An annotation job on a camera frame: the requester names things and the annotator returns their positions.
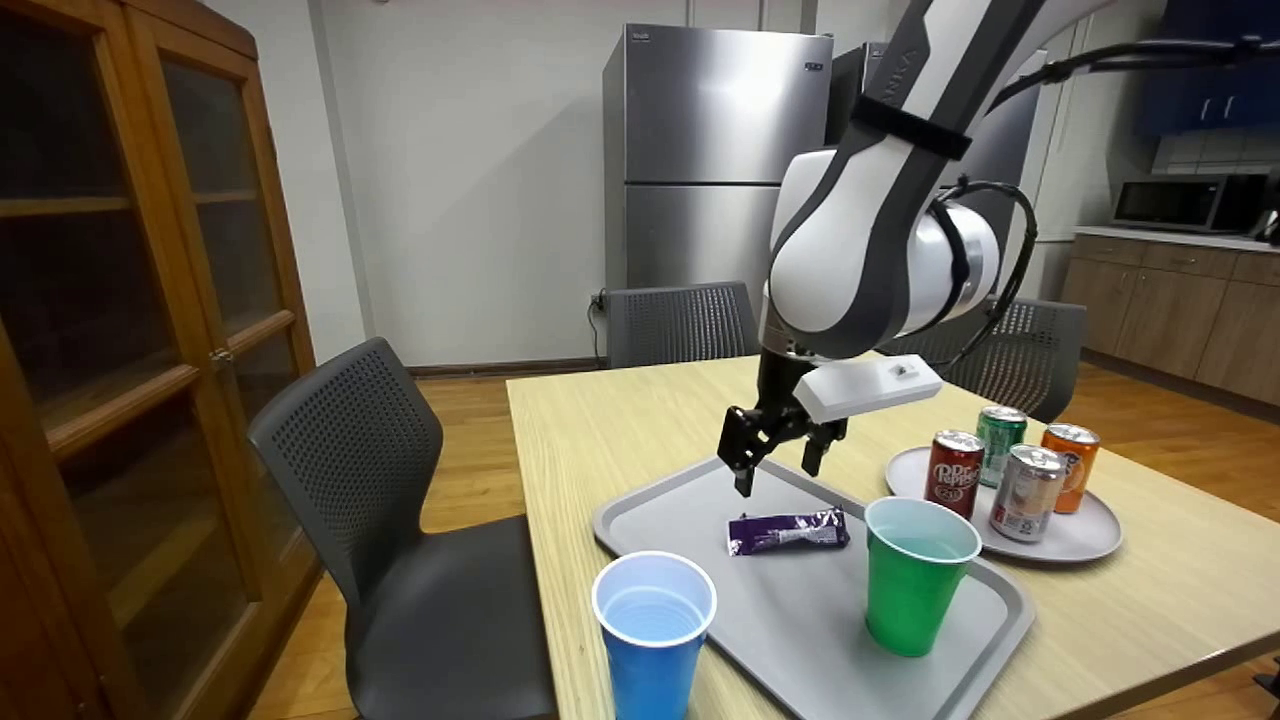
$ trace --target green can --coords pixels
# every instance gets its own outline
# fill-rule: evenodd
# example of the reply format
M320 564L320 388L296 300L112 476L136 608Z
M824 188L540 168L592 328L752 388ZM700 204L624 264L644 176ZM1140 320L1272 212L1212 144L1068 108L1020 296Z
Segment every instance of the green can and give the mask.
M1004 480L1004 464L1012 444L1028 436L1028 416L1008 404L988 404L976 412L976 436L984 444L984 464L976 472L980 484L996 488Z

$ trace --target gray tray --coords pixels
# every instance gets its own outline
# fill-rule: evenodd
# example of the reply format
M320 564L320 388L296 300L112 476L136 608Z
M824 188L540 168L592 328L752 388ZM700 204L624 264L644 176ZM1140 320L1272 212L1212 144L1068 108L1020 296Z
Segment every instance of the gray tray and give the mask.
M848 512L848 548L728 556L740 512ZM720 460L648 484L596 512L608 552L664 548L696 560L720 592L712 644L796 716L972 716L1036 612L992 564L972 564L924 660L900 660L864 632L864 508L780 464L756 468L752 500Z

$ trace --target tray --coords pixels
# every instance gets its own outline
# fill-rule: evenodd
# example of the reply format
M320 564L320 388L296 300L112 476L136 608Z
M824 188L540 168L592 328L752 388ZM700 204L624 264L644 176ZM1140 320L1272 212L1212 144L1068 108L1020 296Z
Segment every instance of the tray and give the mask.
M892 496L924 496L924 468L928 448L908 448L884 464L884 484L892 488ZM988 524L992 500L996 488L980 488L972 504L972 528L984 532L988 556L1012 556L1028 564L1096 564L1124 544L1116 512L1092 492L1084 492L1076 516L1052 516L1036 544L1000 536Z
M728 556L740 512L848 512L840 552ZM668 548L720 592L712 644L796 716L972 716L1036 612L992 564L972 564L924 660L900 660L864 632L864 508L780 464L756 468L752 500L720 460L676 472L596 512L608 552Z

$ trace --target snack wrapper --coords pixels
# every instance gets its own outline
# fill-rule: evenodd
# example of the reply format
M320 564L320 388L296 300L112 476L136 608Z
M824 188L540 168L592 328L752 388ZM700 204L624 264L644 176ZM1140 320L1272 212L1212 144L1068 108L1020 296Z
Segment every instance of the snack wrapper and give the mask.
M848 528L844 512L808 512L808 516L740 516L728 520L728 556L764 556L796 548L844 548Z

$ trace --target blue cup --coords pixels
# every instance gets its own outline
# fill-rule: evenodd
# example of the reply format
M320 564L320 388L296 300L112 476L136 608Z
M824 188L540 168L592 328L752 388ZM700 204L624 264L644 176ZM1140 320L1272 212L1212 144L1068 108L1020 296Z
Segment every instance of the blue cup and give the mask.
M716 620L716 584L676 552L628 552L592 588L620 720L676 720Z

